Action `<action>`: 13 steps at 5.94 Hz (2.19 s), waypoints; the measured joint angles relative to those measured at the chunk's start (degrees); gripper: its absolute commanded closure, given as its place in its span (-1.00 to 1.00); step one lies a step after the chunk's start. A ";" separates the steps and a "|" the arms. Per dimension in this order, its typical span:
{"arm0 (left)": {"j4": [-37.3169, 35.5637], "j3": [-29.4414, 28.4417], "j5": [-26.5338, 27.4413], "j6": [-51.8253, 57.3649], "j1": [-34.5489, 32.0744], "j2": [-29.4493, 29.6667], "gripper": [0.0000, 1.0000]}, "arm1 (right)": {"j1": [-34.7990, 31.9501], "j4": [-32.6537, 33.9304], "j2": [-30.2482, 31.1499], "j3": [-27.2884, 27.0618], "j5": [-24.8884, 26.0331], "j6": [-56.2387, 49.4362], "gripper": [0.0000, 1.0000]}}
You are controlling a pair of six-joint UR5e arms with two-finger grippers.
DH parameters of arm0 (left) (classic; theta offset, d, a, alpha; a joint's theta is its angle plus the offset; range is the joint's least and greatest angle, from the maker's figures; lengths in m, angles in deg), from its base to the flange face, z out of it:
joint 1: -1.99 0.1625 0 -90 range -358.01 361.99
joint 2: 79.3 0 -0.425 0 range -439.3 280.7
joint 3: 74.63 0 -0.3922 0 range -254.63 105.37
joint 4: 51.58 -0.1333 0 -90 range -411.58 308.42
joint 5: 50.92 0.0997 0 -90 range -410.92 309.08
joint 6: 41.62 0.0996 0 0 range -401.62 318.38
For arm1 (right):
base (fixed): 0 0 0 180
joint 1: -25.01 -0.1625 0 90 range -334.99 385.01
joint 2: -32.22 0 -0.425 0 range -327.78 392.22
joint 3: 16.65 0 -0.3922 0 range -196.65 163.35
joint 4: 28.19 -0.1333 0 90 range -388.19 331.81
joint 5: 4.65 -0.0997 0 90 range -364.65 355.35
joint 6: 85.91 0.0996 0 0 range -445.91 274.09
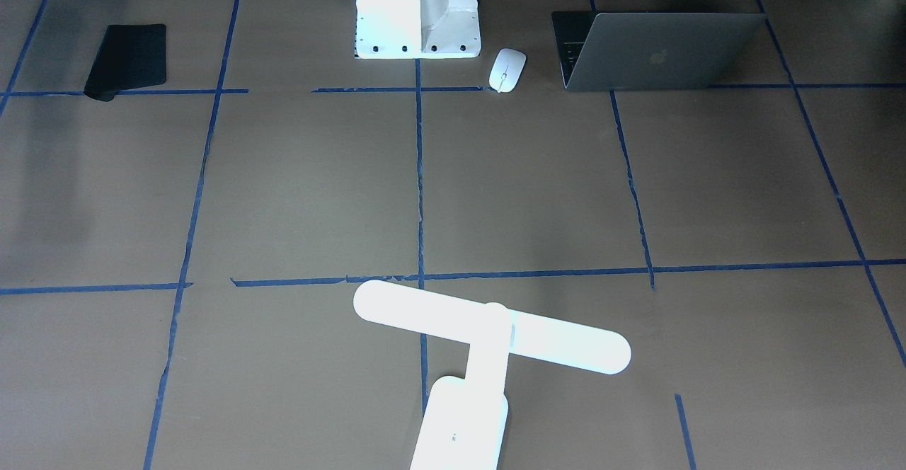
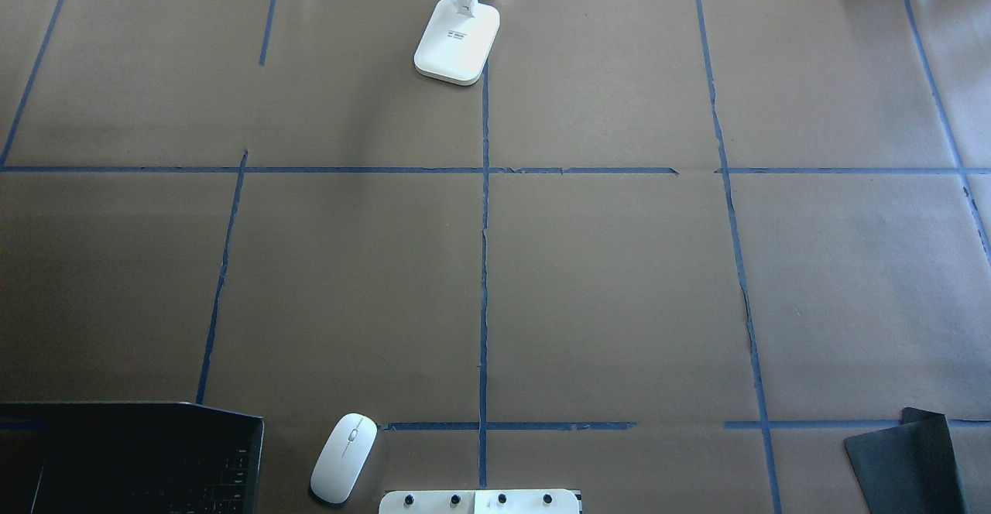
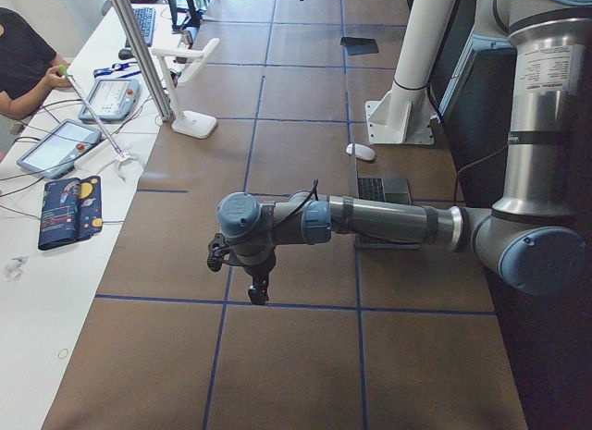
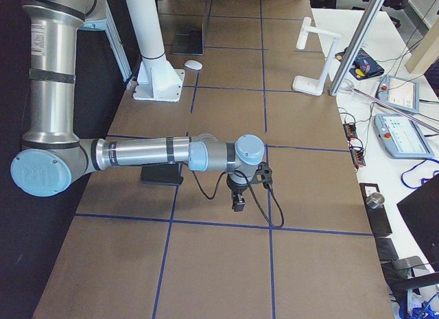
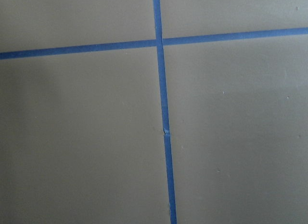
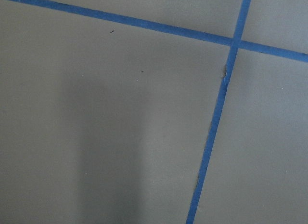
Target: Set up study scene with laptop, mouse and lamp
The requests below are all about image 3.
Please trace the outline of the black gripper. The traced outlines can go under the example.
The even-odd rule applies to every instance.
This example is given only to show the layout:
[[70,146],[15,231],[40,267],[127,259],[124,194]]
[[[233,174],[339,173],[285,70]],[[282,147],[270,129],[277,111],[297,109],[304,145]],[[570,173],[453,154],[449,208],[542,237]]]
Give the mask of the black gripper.
[[256,286],[249,286],[248,296],[251,304],[261,305],[269,301],[268,286],[269,274],[274,269],[277,263],[276,254],[271,252],[261,263],[245,265],[244,271],[253,279],[260,279]]

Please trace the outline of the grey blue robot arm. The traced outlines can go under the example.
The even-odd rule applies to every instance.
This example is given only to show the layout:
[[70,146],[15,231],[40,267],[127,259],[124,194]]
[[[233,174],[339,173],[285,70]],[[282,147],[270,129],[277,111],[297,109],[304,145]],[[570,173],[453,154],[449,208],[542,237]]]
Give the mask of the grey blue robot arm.
[[491,208],[440,210],[314,190],[261,203],[235,192],[217,208],[220,230],[208,246],[208,267],[242,267],[253,280],[251,302],[262,305],[278,245],[355,233],[470,249],[508,285],[534,295],[580,277],[585,243],[567,226],[565,190],[569,114],[591,36],[591,0],[478,0],[474,30],[505,38],[517,52],[503,194]]

